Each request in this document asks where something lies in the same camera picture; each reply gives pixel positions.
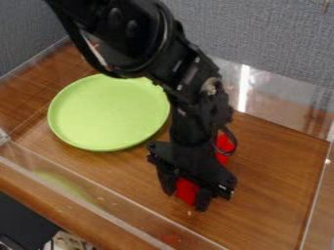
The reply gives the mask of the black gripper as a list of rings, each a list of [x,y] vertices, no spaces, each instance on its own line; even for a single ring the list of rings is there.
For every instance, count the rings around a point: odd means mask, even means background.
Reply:
[[[171,196],[176,182],[187,178],[202,186],[195,194],[195,209],[204,212],[208,208],[214,189],[219,196],[230,200],[238,179],[220,164],[208,144],[198,147],[179,146],[170,142],[152,141],[146,145],[147,161],[155,166],[158,179],[164,193]]]

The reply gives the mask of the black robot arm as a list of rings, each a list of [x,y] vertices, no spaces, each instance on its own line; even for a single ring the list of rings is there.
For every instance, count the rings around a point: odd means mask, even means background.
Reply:
[[[144,77],[171,104],[170,140],[150,142],[162,189],[196,211],[231,198],[238,178],[220,157],[238,139],[219,67],[187,38],[160,0],[44,0],[92,68],[120,79]]]

